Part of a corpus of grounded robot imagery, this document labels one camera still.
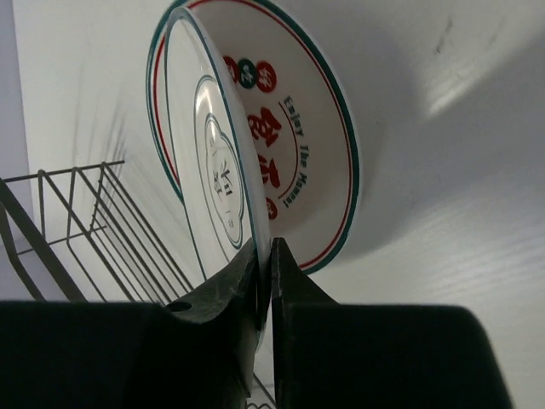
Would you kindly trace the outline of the white plate green rim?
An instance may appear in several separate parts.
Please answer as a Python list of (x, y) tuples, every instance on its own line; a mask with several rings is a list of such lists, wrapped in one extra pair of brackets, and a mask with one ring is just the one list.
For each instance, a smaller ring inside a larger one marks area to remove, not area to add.
[(243, 248), (255, 256), (256, 326), (262, 336), (271, 234), (259, 166), (231, 75), (187, 7), (169, 14), (163, 72), (169, 136), (199, 267), (209, 279)]

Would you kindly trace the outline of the white plate red characters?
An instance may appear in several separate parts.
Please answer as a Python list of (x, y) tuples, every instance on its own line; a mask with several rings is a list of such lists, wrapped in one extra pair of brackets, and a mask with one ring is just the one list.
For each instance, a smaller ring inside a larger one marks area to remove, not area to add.
[(178, 6), (198, 17), (231, 75), (255, 149), (271, 239), (288, 242), (304, 273), (319, 271), (341, 252), (359, 204), (359, 143), (344, 89), (307, 31), (272, 1), (170, 4), (148, 51), (146, 104), (159, 160), (185, 217), (164, 79), (167, 20)]

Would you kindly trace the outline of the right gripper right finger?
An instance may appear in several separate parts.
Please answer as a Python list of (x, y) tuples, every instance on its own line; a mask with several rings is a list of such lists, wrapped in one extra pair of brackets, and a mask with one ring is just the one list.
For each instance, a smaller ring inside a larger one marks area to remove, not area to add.
[(466, 308), (342, 304), (272, 242), (280, 408), (509, 408), (484, 327)]

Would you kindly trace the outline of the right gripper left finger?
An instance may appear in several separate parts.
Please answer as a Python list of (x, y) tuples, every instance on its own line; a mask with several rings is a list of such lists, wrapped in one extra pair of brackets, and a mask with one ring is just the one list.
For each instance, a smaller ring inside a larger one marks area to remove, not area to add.
[(241, 408), (259, 320), (254, 246), (167, 306), (3, 302), (4, 408)]

